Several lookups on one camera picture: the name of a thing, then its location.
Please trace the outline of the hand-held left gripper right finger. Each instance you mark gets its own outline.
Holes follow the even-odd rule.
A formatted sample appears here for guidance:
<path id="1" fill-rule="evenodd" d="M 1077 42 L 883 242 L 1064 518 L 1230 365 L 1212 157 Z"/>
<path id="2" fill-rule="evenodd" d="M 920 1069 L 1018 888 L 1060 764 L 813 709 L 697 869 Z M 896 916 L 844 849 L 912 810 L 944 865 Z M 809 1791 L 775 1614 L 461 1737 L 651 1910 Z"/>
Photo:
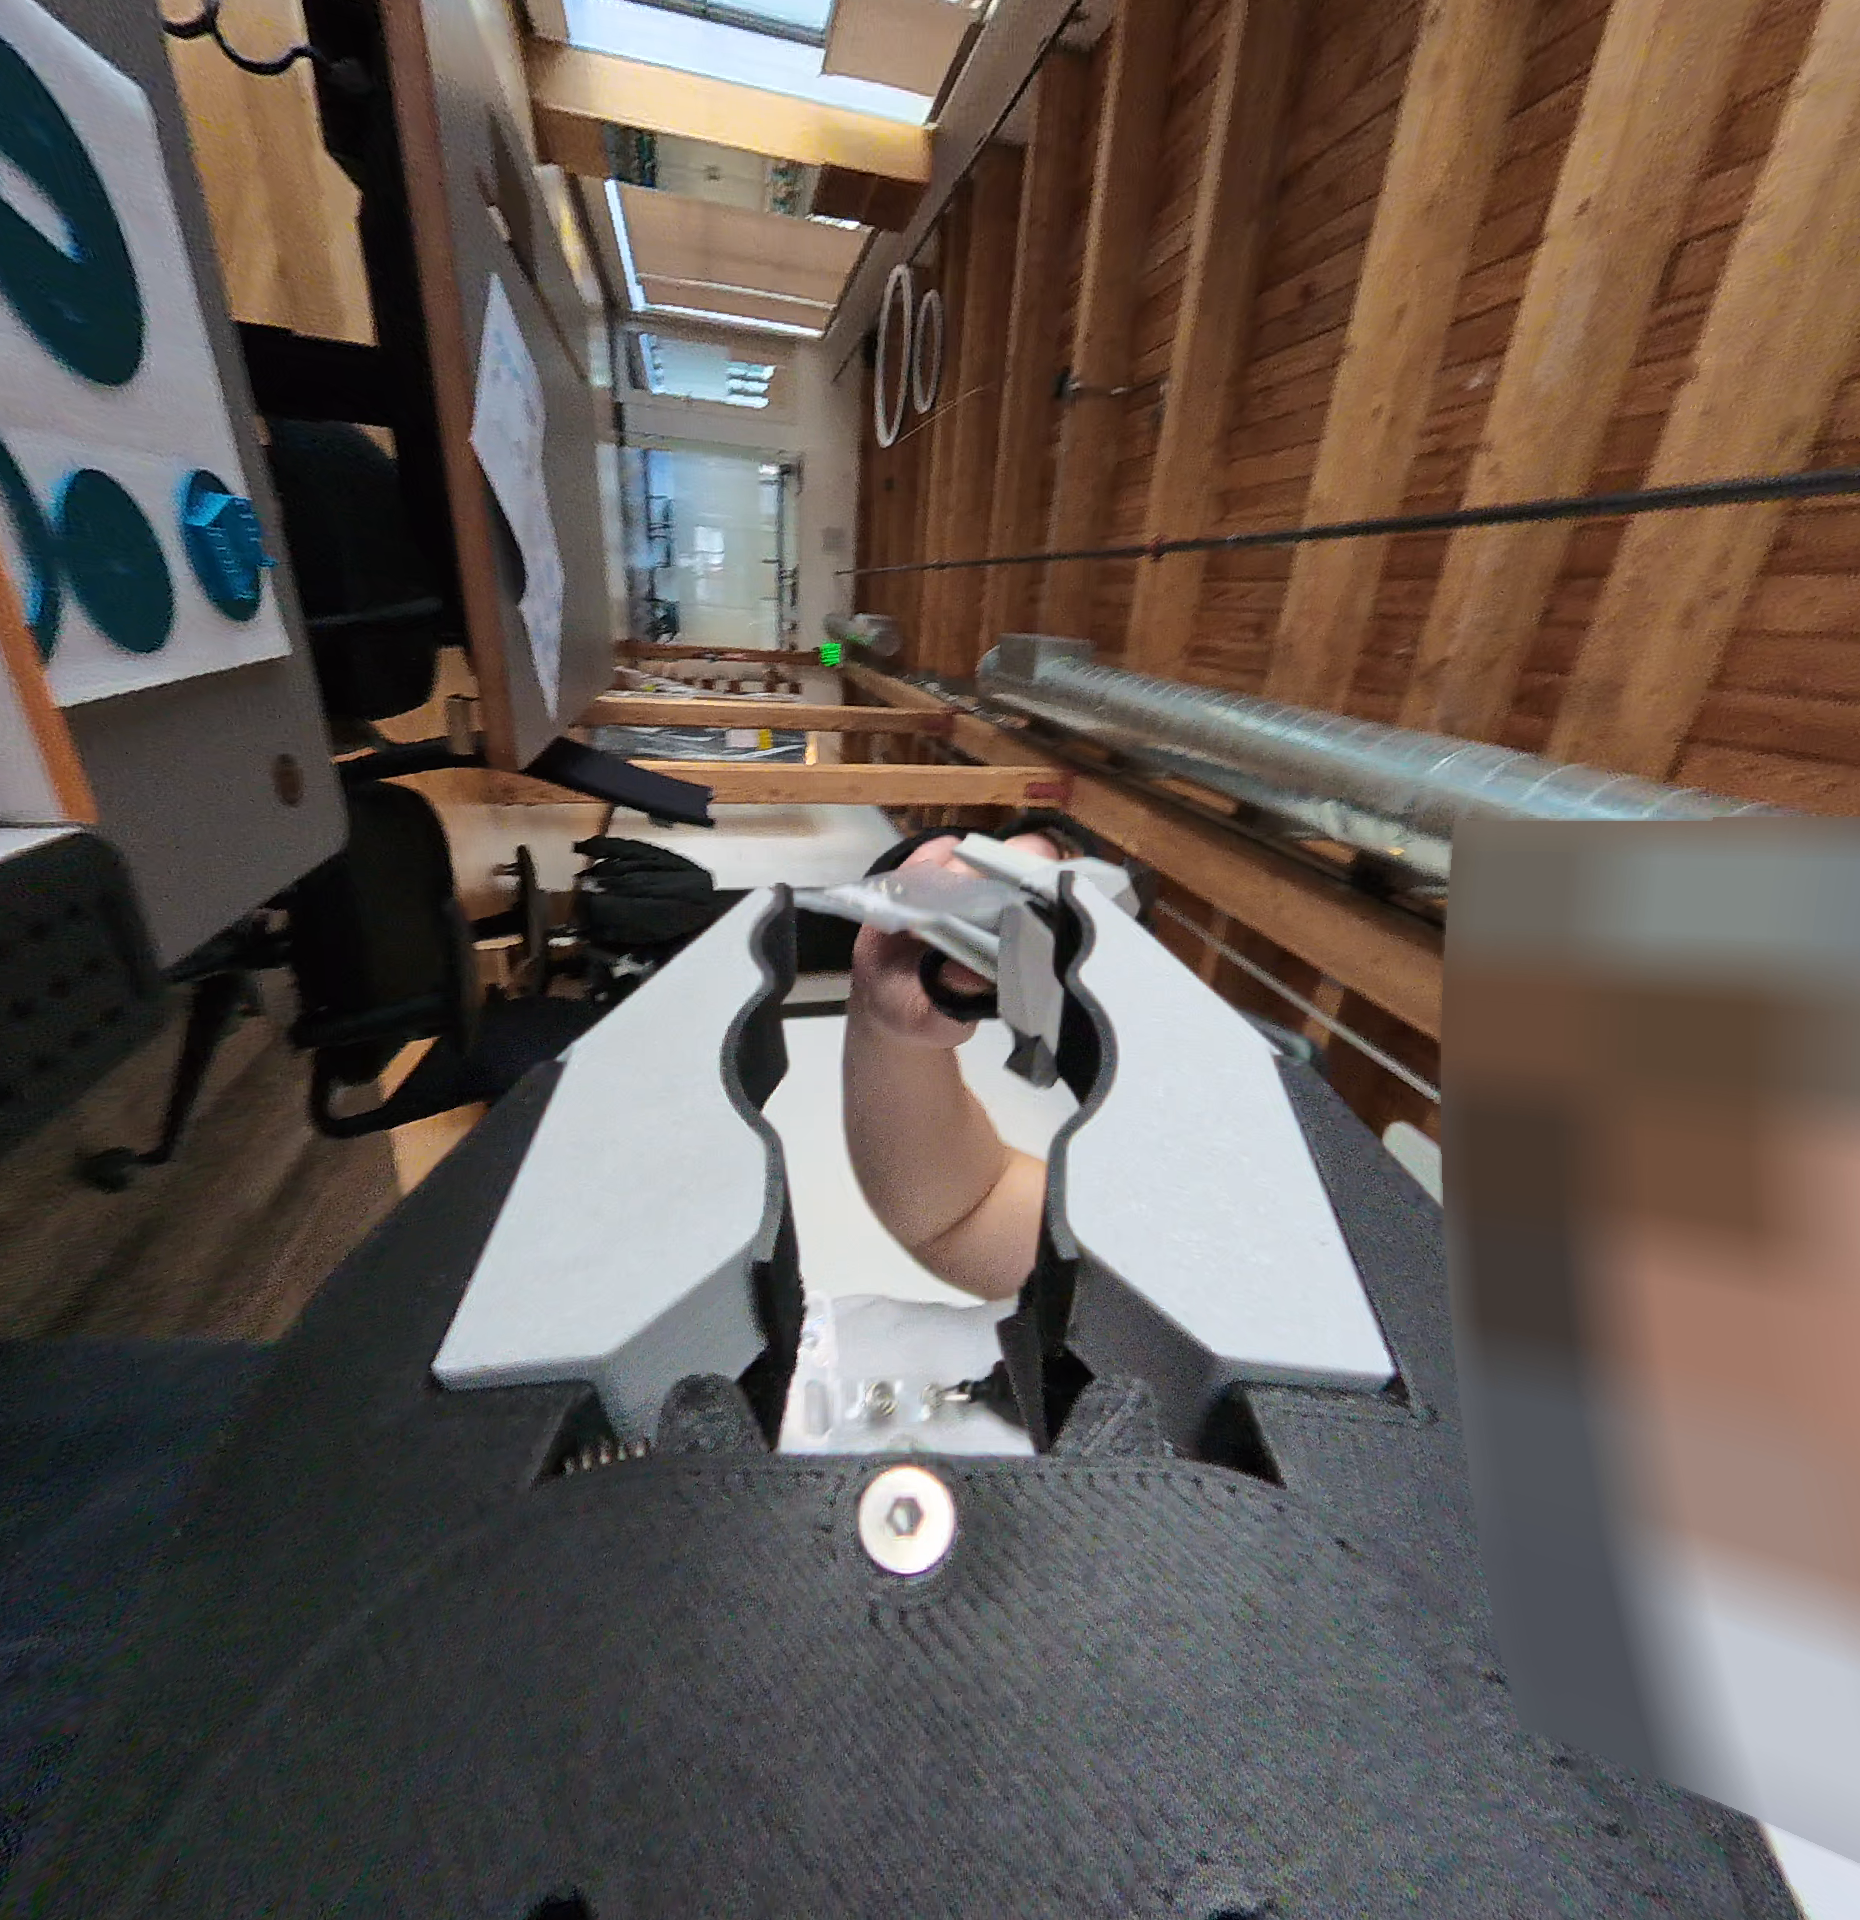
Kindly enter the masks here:
<path id="1" fill-rule="evenodd" d="M 1145 1384 L 1181 1452 L 1234 1385 L 1384 1393 L 1396 1364 L 1274 1048 L 1101 894 L 1064 880 L 1047 913 L 1077 1113 L 1000 1331 L 1036 1449 L 1079 1375 Z"/>

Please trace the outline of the white cardboard box orange trim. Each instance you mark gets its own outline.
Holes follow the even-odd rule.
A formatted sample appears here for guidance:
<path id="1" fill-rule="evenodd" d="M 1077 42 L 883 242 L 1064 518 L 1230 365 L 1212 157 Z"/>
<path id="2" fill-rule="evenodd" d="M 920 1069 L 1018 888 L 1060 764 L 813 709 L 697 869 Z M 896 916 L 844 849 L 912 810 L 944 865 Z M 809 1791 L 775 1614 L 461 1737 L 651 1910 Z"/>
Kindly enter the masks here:
<path id="1" fill-rule="evenodd" d="M 93 825 L 97 799 L 0 552 L 0 829 Z"/>

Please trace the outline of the black office chair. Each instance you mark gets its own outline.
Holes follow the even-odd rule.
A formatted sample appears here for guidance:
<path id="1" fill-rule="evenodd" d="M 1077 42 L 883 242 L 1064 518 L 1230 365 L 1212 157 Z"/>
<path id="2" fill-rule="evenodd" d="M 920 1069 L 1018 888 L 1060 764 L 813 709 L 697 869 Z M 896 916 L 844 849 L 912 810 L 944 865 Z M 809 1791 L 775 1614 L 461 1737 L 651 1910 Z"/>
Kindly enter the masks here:
<path id="1" fill-rule="evenodd" d="M 313 1053 L 310 1116 L 363 1139 L 512 1086 L 602 1021 L 558 995 L 485 995 L 433 808 L 391 781 L 347 790 L 347 849 L 288 901 L 300 994 L 293 1045 Z"/>
<path id="2" fill-rule="evenodd" d="M 318 421 L 269 421 L 266 455 L 326 720 L 354 727 L 421 709 L 448 607 L 396 461 L 363 429 Z"/>

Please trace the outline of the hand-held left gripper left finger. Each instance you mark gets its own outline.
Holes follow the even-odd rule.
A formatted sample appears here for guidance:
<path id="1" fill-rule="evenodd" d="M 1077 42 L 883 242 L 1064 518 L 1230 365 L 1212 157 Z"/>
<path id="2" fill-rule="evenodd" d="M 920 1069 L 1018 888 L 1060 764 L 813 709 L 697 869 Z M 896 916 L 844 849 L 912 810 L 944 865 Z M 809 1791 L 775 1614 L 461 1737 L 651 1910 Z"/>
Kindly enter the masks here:
<path id="1" fill-rule="evenodd" d="M 440 1385 L 588 1384 L 619 1438 L 656 1438 L 679 1381 L 723 1375 L 778 1440 L 804 1283 L 764 1106 L 794 976 L 794 891 L 764 887 L 562 1053 Z"/>

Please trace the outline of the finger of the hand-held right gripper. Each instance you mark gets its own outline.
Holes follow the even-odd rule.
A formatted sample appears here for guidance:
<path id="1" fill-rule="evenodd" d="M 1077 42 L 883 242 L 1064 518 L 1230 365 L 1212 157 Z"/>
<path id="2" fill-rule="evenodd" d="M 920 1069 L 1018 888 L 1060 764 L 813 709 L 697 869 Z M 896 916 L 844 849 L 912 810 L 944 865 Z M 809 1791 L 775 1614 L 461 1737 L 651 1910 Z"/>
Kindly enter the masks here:
<path id="1" fill-rule="evenodd" d="M 1133 879 L 1123 868 L 1096 857 L 1055 861 L 985 834 L 966 834 L 957 846 L 957 860 L 970 869 L 1001 880 L 1042 906 L 1056 906 L 1062 883 L 1070 880 L 1073 894 L 1101 894 L 1123 913 L 1140 916 Z"/>

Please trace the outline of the black ceiling rod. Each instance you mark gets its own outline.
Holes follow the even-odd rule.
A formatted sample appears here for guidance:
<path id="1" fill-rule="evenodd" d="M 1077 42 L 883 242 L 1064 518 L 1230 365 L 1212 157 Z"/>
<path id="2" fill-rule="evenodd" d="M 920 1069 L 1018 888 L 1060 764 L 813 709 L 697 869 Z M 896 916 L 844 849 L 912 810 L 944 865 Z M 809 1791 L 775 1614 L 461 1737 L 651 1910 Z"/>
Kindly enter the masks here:
<path id="1" fill-rule="evenodd" d="M 1699 484 L 1669 484 L 1638 491 L 1609 495 L 1564 495 L 1525 503 L 1492 503 L 1483 509 L 1459 509 L 1421 515 L 1367 515 L 1347 522 L 1313 522 L 1300 528 L 1239 532 L 1239 536 L 1186 536 L 1152 539 L 1118 546 L 1056 546 L 1042 552 L 982 554 L 957 561 L 893 562 L 839 569 L 839 580 L 889 580 L 904 574 L 966 574 L 1001 572 L 1025 565 L 1105 565 L 1140 562 L 1159 565 L 1171 557 L 1221 554 L 1234 550 L 1291 550 L 1310 543 L 1339 540 L 1392 540 L 1410 536 L 1455 536 L 1473 530 L 1501 530 L 1557 522 L 1609 522 L 1634 515 L 1664 515 L 1690 511 L 1732 511 L 1757 506 L 1789 506 L 1816 496 L 1860 495 L 1860 466 L 1804 469 L 1789 474 L 1761 478 L 1712 478 Z"/>

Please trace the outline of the small blue ribbed part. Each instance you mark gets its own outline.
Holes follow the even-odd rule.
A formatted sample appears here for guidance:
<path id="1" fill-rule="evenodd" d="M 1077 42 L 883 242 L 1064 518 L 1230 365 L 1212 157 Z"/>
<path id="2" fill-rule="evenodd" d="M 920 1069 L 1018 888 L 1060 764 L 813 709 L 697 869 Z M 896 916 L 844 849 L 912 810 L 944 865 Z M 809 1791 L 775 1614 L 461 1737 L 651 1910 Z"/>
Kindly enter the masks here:
<path id="1" fill-rule="evenodd" d="M 180 540 L 213 607 L 234 624 L 251 624 L 276 569 L 251 496 L 213 469 L 186 473 L 180 487 Z"/>

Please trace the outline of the white foam tray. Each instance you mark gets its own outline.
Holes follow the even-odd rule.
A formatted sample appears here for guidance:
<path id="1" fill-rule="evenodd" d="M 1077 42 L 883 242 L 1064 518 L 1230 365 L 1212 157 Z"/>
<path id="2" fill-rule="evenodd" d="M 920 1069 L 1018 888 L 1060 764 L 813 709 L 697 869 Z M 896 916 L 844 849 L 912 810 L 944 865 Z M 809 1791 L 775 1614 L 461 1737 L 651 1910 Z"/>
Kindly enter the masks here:
<path id="1" fill-rule="evenodd" d="M 262 611 L 234 624 L 204 595 L 180 540 L 186 473 L 213 469 L 255 499 L 243 474 L 148 96 L 40 4 L 0 4 L 0 37 L 23 52 L 86 142 L 122 219 L 147 317 L 138 373 L 122 386 L 101 386 L 59 363 L 0 295 L 0 550 L 56 703 L 81 709 L 282 659 L 292 640 L 269 574 Z M 47 201 L 7 164 L 0 192 L 40 232 L 60 229 Z M 158 655 L 112 647 L 63 576 L 53 503 L 59 484 L 81 466 L 115 478 L 167 554 L 177 617 Z"/>

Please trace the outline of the small blue disc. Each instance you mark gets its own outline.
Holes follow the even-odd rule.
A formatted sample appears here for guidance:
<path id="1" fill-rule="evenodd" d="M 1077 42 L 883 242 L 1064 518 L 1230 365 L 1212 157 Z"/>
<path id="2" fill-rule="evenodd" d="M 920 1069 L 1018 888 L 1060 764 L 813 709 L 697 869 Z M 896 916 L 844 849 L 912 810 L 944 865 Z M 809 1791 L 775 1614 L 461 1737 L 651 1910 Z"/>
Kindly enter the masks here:
<path id="1" fill-rule="evenodd" d="M 167 554 L 136 496 L 107 473 L 71 469 L 53 503 L 56 554 L 81 609 L 118 651 L 148 659 L 174 637 Z"/>

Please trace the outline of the black backpack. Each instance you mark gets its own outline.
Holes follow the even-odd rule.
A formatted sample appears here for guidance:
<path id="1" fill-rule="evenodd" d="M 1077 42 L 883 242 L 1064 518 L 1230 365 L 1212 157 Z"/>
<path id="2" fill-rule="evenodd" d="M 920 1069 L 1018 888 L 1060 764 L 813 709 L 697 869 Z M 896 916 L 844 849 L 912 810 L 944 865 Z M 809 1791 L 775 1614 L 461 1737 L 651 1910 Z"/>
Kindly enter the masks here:
<path id="1" fill-rule="evenodd" d="M 717 880 L 682 853 L 608 834 L 575 851 L 582 857 L 575 924 L 597 949 L 667 957 L 726 913 Z"/>

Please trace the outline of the person's right hand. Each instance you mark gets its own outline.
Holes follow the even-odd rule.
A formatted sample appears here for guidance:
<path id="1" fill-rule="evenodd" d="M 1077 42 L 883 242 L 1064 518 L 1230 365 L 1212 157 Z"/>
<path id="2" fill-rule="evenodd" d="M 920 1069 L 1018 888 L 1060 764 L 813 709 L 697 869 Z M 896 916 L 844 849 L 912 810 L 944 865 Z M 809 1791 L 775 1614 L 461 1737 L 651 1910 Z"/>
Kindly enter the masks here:
<path id="1" fill-rule="evenodd" d="M 940 994 L 966 1009 L 994 994 L 990 983 L 966 972 L 940 949 L 926 949 L 908 934 L 864 928 L 857 934 L 849 1021 L 859 1034 L 881 1043 L 952 1052 L 972 1034 L 972 1019 L 957 1021 L 926 994 L 922 964 L 935 964 Z"/>

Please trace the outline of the person's right forearm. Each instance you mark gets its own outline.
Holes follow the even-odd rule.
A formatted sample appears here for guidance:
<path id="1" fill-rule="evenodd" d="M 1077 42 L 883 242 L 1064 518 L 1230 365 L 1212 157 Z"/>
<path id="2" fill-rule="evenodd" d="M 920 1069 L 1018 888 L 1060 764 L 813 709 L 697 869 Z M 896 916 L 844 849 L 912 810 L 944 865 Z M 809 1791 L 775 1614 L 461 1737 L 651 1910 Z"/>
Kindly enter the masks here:
<path id="1" fill-rule="evenodd" d="M 889 1234 L 935 1278 L 1015 1298 L 1038 1266 L 1049 1170 L 1000 1139 L 961 1069 L 975 1027 L 898 1034 L 867 1006 L 845 1027 L 845 1137 Z"/>

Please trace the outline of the clear bag of small screws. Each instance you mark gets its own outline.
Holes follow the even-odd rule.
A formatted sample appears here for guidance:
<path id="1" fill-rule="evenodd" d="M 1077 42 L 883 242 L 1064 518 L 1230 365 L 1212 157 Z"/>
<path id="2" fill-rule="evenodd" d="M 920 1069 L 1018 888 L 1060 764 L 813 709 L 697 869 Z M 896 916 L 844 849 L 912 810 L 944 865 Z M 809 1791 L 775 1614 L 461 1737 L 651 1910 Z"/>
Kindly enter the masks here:
<path id="1" fill-rule="evenodd" d="M 1004 879 L 950 868 L 898 868 L 850 883 L 794 891 L 798 912 L 915 938 L 979 983 L 996 983 L 1000 930 L 1004 913 L 1020 901 L 1020 888 Z"/>

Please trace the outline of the silver ventilation duct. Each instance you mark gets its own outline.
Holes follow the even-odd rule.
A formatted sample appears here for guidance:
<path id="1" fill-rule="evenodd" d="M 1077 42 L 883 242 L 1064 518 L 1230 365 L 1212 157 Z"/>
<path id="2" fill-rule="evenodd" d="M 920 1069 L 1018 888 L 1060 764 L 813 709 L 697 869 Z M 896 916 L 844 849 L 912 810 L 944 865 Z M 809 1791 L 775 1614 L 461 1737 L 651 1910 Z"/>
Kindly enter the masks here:
<path id="1" fill-rule="evenodd" d="M 1159 777 L 1200 781 L 1296 836 L 1378 853 L 1446 887 L 1469 820 L 1709 823 L 1783 810 L 1564 766 L 1101 664 L 1089 642 L 1008 633 L 978 694 Z"/>

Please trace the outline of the black mesh chair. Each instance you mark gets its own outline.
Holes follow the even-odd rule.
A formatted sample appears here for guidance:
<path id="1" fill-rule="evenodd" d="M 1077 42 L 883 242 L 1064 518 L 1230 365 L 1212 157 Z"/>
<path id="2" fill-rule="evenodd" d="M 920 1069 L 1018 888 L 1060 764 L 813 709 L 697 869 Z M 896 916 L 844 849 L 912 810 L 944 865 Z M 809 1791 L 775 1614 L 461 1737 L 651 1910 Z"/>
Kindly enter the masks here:
<path id="1" fill-rule="evenodd" d="M 262 1009 L 255 976 L 285 960 L 285 930 L 255 912 L 165 968 L 110 842 L 71 823 L 0 823 L 0 1157 L 138 1052 L 189 984 L 159 1142 L 86 1156 L 77 1171 L 118 1194 L 171 1164 L 230 1021 Z"/>

